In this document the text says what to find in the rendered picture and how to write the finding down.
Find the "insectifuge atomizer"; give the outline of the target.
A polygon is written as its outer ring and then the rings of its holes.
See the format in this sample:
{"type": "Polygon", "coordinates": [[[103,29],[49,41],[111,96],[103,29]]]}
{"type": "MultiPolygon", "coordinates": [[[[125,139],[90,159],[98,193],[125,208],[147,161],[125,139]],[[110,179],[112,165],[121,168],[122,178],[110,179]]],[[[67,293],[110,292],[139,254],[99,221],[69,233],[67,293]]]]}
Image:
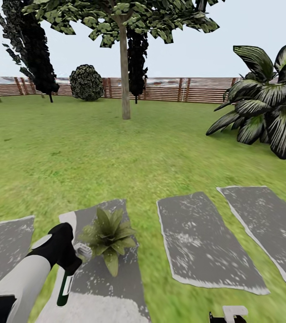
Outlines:
{"type": "Polygon", "coordinates": [[[58,306],[64,306],[67,303],[73,278],[74,278],[74,275],[69,273],[69,271],[65,271],[64,278],[63,278],[62,285],[61,285],[60,292],[59,292],[59,296],[58,296],[58,299],[56,302],[56,304],[58,306]]]}

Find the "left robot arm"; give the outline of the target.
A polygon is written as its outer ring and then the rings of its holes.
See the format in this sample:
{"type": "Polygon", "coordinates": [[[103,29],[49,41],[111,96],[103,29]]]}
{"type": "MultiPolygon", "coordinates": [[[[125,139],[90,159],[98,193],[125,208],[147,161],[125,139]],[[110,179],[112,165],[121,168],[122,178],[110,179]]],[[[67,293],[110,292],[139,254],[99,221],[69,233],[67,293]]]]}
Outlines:
{"type": "Polygon", "coordinates": [[[38,239],[26,258],[0,280],[0,323],[26,323],[50,269],[55,264],[74,275],[81,266],[79,255],[93,252],[83,242],[72,245],[73,228],[68,223],[53,227],[38,239]]]}

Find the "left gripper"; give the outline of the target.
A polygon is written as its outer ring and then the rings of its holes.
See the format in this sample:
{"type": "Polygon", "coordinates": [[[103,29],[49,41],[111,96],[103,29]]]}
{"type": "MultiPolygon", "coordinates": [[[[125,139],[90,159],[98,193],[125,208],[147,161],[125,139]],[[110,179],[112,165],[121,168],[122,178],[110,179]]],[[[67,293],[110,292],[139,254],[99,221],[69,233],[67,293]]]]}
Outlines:
{"type": "Polygon", "coordinates": [[[82,259],[77,257],[74,249],[72,249],[68,255],[60,257],[56,264],[64,268],[65,271],[69,271],[69,273],[74,275],[75,271],[81,266],[82,259]]]}

